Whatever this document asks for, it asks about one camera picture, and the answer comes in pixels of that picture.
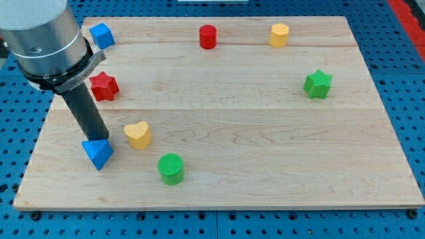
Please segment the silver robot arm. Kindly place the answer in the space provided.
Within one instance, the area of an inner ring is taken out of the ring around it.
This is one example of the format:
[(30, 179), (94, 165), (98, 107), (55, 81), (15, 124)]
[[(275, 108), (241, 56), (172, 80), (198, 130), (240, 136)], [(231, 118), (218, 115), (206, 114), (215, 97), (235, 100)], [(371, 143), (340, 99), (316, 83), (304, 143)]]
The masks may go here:
[(106, 59), (91, 51), (67, 0), (1, 0), (1, 36), (25, 77), (55, 94), (81, 85)]

